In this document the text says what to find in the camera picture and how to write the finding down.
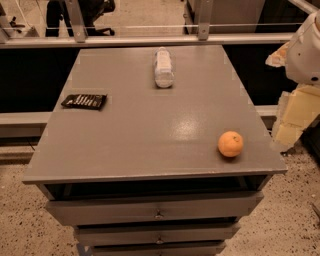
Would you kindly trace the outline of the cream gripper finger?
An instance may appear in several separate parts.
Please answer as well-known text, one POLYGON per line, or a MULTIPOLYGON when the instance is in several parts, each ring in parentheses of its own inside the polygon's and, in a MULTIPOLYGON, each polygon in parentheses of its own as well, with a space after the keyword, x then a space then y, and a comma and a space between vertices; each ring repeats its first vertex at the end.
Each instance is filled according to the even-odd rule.
POLYGON ((285 152, 320 115, 320 86, 299 84, 291 93, 283 92, 272 127, 271 148, 285 152))
POLYGON ((275 52, 270 54, 265 64, 271 67, 284 67, 287 62, 287 51, 288 51, 289 43, 286 42, 281 47, 279 47, 275 52))

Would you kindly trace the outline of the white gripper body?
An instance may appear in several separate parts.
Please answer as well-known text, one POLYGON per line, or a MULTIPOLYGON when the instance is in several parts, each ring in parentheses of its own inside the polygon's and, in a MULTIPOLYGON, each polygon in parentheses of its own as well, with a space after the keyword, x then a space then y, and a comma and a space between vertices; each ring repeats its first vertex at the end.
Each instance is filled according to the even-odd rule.
POLYGON ((320 85, 320 11, 310 14, 291 38, 285 69, 296 83, 320 85))

